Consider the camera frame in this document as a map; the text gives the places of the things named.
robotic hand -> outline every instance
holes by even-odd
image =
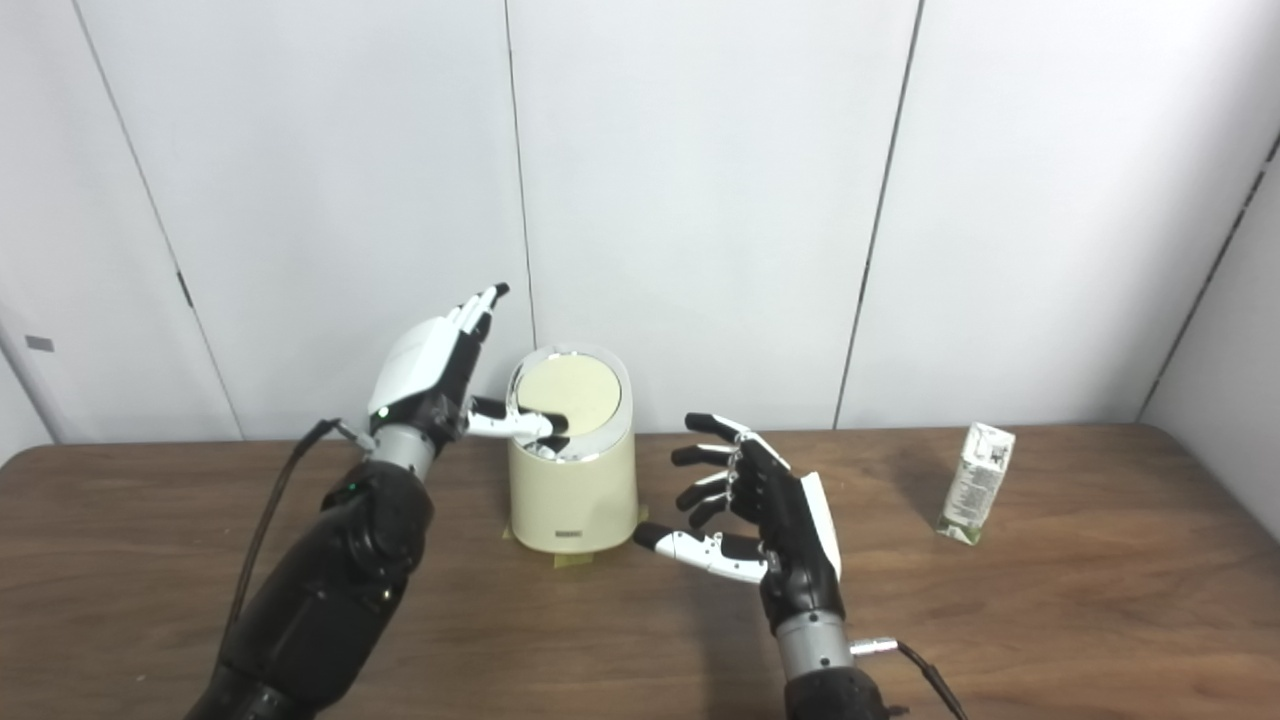
[[[468,432],[521,442],[564,432],[563,416],[467,393],[494,304],[507,290],[493,286],[396,342],[370,400],[371,436],[326,420],[298,443],[251,544],[214,676],[188,720],[311,720],[340,700],[422,559],[433,515],[424,480],[440,451]],[[289,470],[333,428],[356,439],[365,459],[325,496],[315,524],[239,614]]]
[[[887,720],[879,689],[854,666],[854,656],[897,644],[882,638],[851,646],[845,635],[840,548],[818,474],[796,478],[763,438],[732,420],[690,413],[685,425],[731,445],[682,447],[671,461],[723,469],[676,498],[677,509],[692,510],[692,529],[641,523],[635,542],[717,575],[759,583],[782,655],[788,720]],[[724,510],[758,525],[759,541],[700,530]]]

robot finger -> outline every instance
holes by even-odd
[[[695,433],[709,433],[724,442],[736,443],[744,433],[751,432],[746,425],[741,425],[727,418],[712,415],[710,413],[690,413],[685,415],[685,427]]]
[[[454,324],[458,327],[460,331],[465,333],[471,332],[471,328],[475,327],[475,323],[479,319],[479,316],[476,315],[476,307],[479,306],[480,306],[479,295],[472,295],[471,297],[467,299],[466,302],[462,304],[462,310],[458,311],[458,316],[454,320]]]
[[[495,286],[489,286],[483,292],[477,295],[479,302],[476,307],[480,313],[492,313],[494,307],[498,306],[498,299],[511,292],[511,286],[507,283],[498,283]]]
[[[500,400],[471,396],[467,411],[467,433],[484,437],[516,438],[530,442],[568,430],[568,418],[558,413],[539,413],[527,407],[511,407]]]
[[[671,451],[671,464],[677,468],[705,462],[718,468],[728,468],[737,452],[736,447],[724,445],[691,445]]]
[[[471,332],[471,337],[480,342],[489,340],[490,325],[493,325],[493,315],[490,313],[485,313],[480,316],[480,322],[476,323],[476,329]]]
[[[742,464],[754,469],[760,475],[776,473],[778,469],[790,473],[791,465],[769,443],[760,437],[753,437],[742,442]]]
[[[698,530],[640,523],[631,539],[658,555],[744,583],[759,583],[768,569],[759,556],[759,543],[746,537],[708,536]]]
[[[717,514],[723,512],[728,509],[728,495],[719,493],[708,497],[694,507],[694,511],[689,514],[689,527],[701,528],[710,521]]]
[[[716,473],[689,486],[685,492],[676,497],[676,509],[685,512],[708,497],[724,495],[726,492],[728,492],[728,470]]]

small gray tag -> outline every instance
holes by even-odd
[[[41,352],[52,352],[54,341],[47,337],[36,337],[33,334],[27,336],[27,347],[32,350],[40,350]]]

black cable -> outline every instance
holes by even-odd
[[[951,688],[947,687],[947,682],[942,679],[942,673],[938,673],[937,667],[929,665],[923,657],[920,657],[920,653],[908,647],[904,642],[897,643],[897,650],[920,669],[920,674],[924,675],[925,680],[928,680],[933,692],[938,693],[938,697],[941,697],[942,702],[946,703],[947,710],[956,716],[956,720],[969,720],[964,708],[960,707],[960,701],[956,700],[955,693],[952,693]]]
[[[266,498],[266,506],[262,509],[262,516],[257,520],[257,529],[253,530],[253,539],[248,543],[248,550],[244,552],[244,564],[241,565],[239,579],[236,580],[236,594],[232,596],[232,610],[227,614],[227,626],[223,628],[223,641],[218,646],[218,655],[220,656],[224,650],[227,650],[227,641],[232,634],[232,625],[236,620],[239,620],[241,609],[244,606],[244,594],[248,592],[248,582],[253,577],[253,562],[257,560],[257,551],[262,548],[262,539],[266,537],[266,528],[271,524],[271,518],[275,515],[276,506],[280,505],[280,498],[284,496],[284,488],[289,484],[289,477],[293,474],[293,468],[302,460],[302,456],[311,450],[320,438],[329,434],[335,427],[342,423],[339,419],[333,420],[320,420],[316,423],[311,430],[302,436],[298,445],[293,446],[293,452],[289,454],[289,459],[280,468],[280,474],[275,477],[275,484],[271,487],[271,495]]]

cream trash can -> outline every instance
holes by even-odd
[[[512,534],[559,555],[626,542],[639,501],[631,383],[622,363],[582,343],[535,350],[512,374],[507,402],[568,419],[564,438],[511,443]]]

